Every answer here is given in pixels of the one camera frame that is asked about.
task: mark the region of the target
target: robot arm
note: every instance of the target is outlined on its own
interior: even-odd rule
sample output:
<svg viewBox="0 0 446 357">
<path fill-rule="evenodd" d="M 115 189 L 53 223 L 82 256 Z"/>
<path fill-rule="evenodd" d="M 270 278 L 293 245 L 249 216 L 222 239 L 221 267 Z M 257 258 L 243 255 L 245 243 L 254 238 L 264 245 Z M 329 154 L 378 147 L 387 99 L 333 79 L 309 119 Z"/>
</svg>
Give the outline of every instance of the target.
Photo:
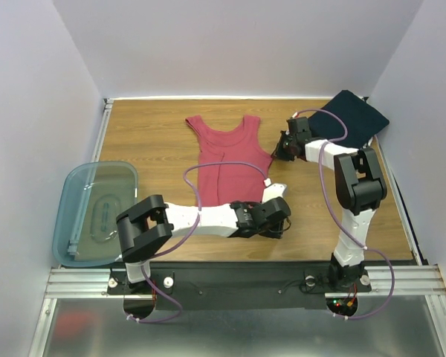
<svg viewBox="0 0 446 357">
<path fill-rule="evenodd" d="M 291 118 L 288 130 L 281 132 L 273 157 L 284 161 L 297 157 L 319 163 L 324 143 L 327 140 L 312 137 L 308 118 Z M 342 229 L 332 254 L 329 281 L 333 286 L 344 286 L 363 274 L 363 251 L 369 224 L 381 200 L 387 196 L 387 186 L 371 148 L 353 149 L 329 143 L 321 159 L 324 167 L 334 170 L 337 200 L 343 208 Z"/>
<path fill-rule="evenodd" d="M 280 227 L 291 215 L 291 210 L 283 198 L 286 186 L 271 184 L 269 181 L 265 183 L 267 187 L 262 203 L 232 202 L 202 208 L 193 235 L 213 234 L 221 237 L 248 238 L 259 234 L 280 238 Z M 152 259 L 171 237 L 188 235 L 197 216 L 197 207 L 166 203 L 161 195 L 149 196 L 119 215 L 116 219 L 117 231 L 129 281 L 138 283 L 144 280 L 142 262 L 146 262 L 144 269 L 150 276 L 148 260 Z"/>
</svg>

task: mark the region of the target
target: reflective surface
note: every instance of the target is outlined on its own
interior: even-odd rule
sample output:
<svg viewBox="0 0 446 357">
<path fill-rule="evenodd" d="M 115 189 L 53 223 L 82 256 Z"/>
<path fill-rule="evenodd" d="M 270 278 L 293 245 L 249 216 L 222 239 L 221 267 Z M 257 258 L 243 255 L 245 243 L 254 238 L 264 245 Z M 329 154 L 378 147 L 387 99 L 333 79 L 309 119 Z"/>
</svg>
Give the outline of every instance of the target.
<svg viewBox="0 0 446 357">
<path fill-rule="evenodd" d="M 382 297 L 360 299 L 369 311 Z M 163 316 L 167 312 L 154 312 Z M 185 312 L 160 325 L 126 321 L 118 299 L 62 300 L 46 356 L 443 356 L 424 297 L 394 297 L 373 318 L 304 309 Z"/>
</svg>

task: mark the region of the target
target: screw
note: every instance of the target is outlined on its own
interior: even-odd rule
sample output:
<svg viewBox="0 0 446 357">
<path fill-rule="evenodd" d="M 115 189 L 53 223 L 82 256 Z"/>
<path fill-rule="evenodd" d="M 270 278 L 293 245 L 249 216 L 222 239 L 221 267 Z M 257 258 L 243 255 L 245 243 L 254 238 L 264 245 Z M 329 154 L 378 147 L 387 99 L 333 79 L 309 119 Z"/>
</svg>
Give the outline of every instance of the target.
<svg viewBox="0 0 446 357">
<path fill-rule="evenodd" d="M 306 277 L 306 285 L 309 288 L 312 288 L 312 287 L 315 286 L 315 279 L 314 279 L 314 277 L 312 275 L 308 275 Z"/>
<path fill-rule="evenodd" d="M 117 286 L 117 281 L 112 277 L 111 279 L 109 279 L 107 285 L 109 288 L 113 289 Z"/>
<path fill-rule="evenodd" d="M 173 286 L 173 279 L 172 279 L 172 277 L 166 277 L 165 279 L 164 279 L 164 287 L 166 288 L 166 289 L 169 289 L 169 288 L 171 288 Z"/>
<path fill-rule="evenodd" d="M 360 277 L 360 282 L 362 283 L 362 285 L 368 286 L 370 285 L 370 278 L 368 275 L 362 275 Z"/>
</svg>

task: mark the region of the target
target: wire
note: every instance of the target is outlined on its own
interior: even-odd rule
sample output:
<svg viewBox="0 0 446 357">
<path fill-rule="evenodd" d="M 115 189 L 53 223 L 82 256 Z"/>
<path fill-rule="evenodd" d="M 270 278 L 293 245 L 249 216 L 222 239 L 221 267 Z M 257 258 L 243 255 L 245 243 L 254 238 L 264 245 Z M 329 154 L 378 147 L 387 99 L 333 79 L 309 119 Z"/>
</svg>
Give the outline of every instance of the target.
<svg viewBox="0 0 446 357">
<path fill-rule="evenodd" d="M 173 252 L 175 249 L 177 249 L 178 247 L 180 247 L 181 245 L 183 245 L 187 239 L 190 238 L 190 236 L 193 234 L 193 232 L 195 232 L 195 229 L 198 227 L 198 224 L 200 222 L 200 215 L 201 215 L 201 197 L 200 197 L 200 193 L 198 192 L 197 187 L 187 178 L 187 175 L 190 171 L 194 170 L 194 169 L 198 169 L 200 167 L 208 167 L 208 166 L 217 166 L 217 165 L 245 165 L 245 166 L 249 166 L 254 168 L 255 170 L 258 170 L 261 175 L 265 178 L 265 180 L 268 178 L 268 174 L 266 174 L 261 168 L 257 167 L 256 165 L 250 164 L 249 162 L 243 162 L 243 161 L 225 161 L 225 162 L 209 162 L 206 164 L 198 164 L 195 166 L 191 166 L 188 169 L 186 169 L 184 171 L 184 181 L 192 188 L 195 196 L 196 196 L 196 201 L 197 201 L 197 205 L 198 205 L 198 213 L 197 216 L 195 218 L 195 223 L 193 223 L 192 227 L 190 228 L 190 230 L 188 231 L 187 234 L 185 234 L 185 236 L 180 240 L 180 242 L 178 242 L 177 244 L 175 244 L 173 247 L 162 251 L 160 253 L 157 253 L 156 255 L 154 255 L 153 257 L 151 257 L 149 260 L 154 259 L 156 257 L 162 257 L 165 254 L 171 253 Z M 167 316 L 165 318 L 156 318 L 154 320 L 147 320 L 147 319 L 140 319 L 140 318 L 136 318 L 131 314 L 127 314 L 127 319 L 128 320 L 132 320 L 135 321 L 139 324 L 159 324 L 161 322 L 166 322 L 169 320 L 172 320 L 173 318 L 177 318 L 178 316 L 181 315 L 181 313 L 184 311 L 183 306 L 173 297 L 170 297 L 168 294 L 166 294 L 165 292 L 163 292 L 162 290 L 160 290 L 157 285 L 154 284 L 154 282 L 152 282 L 152 280 L 149 278 L 149 276 L 147 275 L 145 268 L 144 268 L 144 264 L 147 262 L 148 260 L 142 262 L 140 264 L 140 270 L 142 271 L 142 275 L 144 277 L 144 279 L 146 280 L 146 282 L 150 285 L 150 287 L 155 290 L 155 292 L 157 292 L 161 297 L 163 297 L 164 299 L 168 300 L 169 302 L 173 303 L 175 306 L 177 306 L 178 311 L 170 316 Z"/>
<path fill-rule="evenodd" d="M 324 181 L 324 174 L 323 174 L 323 165 L 322 165 L 322 159 L 323 159 L 323 155 L 324 155 L 324 149 L 326 148 L 326 146 L 329 143 L 336 143 L 338 141 L 342 141 L 344 140 L 347 135 L 349 134 L 349 131 L 347 130 L 347 126 L 345 125 L 345 123 L 342 121 L 342 119 L 340 119 L 337 115 L 335 115 L 334 113 L 331 113 L 325 109 L 305 109 L 305 110 L 301 110 L 299 112 L 295 112 L 294 115 L 292 116 L 292 118 L 297 118 L 297 116 L 299 116 L 302 113 L 306 113 L 306 112 L 322 112 L 325 113 L 327 115 L 330 115 L 331 117 L 333 117 L 336 121 L 338 121 L 340 123 L 340 125 L 343 127 L 343 135 L 339 138 L 335 138 L 335 139 L 330 139 L 328 141 L 326 141 L 325 143 L 322 144 L 322 147 L 320 148 L 320 152 L 319 152 L 319 177 L 320 177 L 320 185 L 322 186 L 322 194 L 324 196 L 324 201 L 326 202 L 326 206 L 327 209 L 329 210 L 329 213 L 332 217 L 332 219 L 334 220 L 335 224 L 340 228 L 340 230 L 342 232 L 345 233 L 345 235 L 347 235 L 348 238 L 350 238 L 351 241 L 353 241 L 353 243 L 355 243 L 356 245 L 358 245 L 360 248 L 366 250 L 366 251 L 373 251 L 375 253 L 377 253 L 378 255 L 380 255 L 385 262 L 388 265 L 388 268 L 390 269 L 390 274 L 391 274 L 391 278 L 392 278 L 392 284 L 390 287 L 390 291 L 388 293 L 387 299 L 385 299 L 385 301 L 375 310 L 364 314 L 364 315 L 359 315 L 359 316 L 343 316 L 343 315 L 334 315 L 334 316 L 339 316 L 341 318 L 345 318 L 348 320 L 361 320 L 364 318 L 369 318 L 370 316 L 373 316 L 377 313 L 379 313 L 381 310 L 383 310 L 389 303 L 389 301 L 392 299 L 393 296 L 393 291 L 395 290 L 395 271 L 393 270 L 393 266 L 392 263 L 390 262 L 390 260 L 388 259 L 388 257 L 382 252 L 379 251 L 378 249 L 374 249 L 374 248 L 368 248 L 366 245 L 362 244 L 361 242 L 359 242 L 354 236 L 352 236 L 350 234 L 350 232 L 348 232 L 343 226 L 342 223 L 339 221 L 339 219 L 337 218 L 337 216 L 335 215 L 335 212 L 330 204 L 329 201 L 329 195 L 327 194 L 327 189 L 326 189 L 326 183 Z"/>
</svg>

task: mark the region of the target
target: aluminum frame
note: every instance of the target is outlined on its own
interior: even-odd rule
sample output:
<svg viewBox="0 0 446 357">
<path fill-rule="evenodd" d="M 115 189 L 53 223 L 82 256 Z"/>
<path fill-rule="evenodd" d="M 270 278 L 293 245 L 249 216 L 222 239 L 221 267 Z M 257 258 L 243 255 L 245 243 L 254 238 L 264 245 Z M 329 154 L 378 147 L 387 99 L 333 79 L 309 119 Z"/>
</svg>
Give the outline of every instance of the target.
<svg viewBox="0 0 446 357">
<path fill-rule="evenodd" d="M 101 127 L 94 152 L 92 162 L 99 161 L 107 126 L 111 117 L 114 99 L 105 99 L 105 109 L 101 121 Z M 433 319 L 439 342 L 443 353 L 446 356 L 446 287 L 442 280 L 441 273 L 436 266 L 423 266 L 421 255 L 418 250 L 407 213 L 401 201 L 400 193 L 396 186 L 395 177 L 392 174 L 384 151 L 378 143 L 381 159 L 387 172 L 388 181 L 395 197 L 401 223 L 407 236 L 408 244 L 418 266 L 396 266 L 395 267 L 395 291 L 394 295 L 424 295 L 427 300 L 428 309 Z M 390 289 L 390 271 L 386 266 L 367 267 L 371 278 L 372 291 L 360 293 L 359 295 L 376 296 L 387 295 Z M 39 314 L 38 324 L 31 344 L 29 356 L 43 356 L 46 342 L 52 327 L 54 313 L 58 299 L 80 298 L 124 298 L 121 296 L 107 295 L 107 285 L 110 271 L 108 269 L 52 269 L 45 292 L 42 309 Z M 341 295 L 326 294 L 326 297 L 333 298 Z M 125 298 L 152 299 L 151 295 L 133 295 Z"/>
</svg>

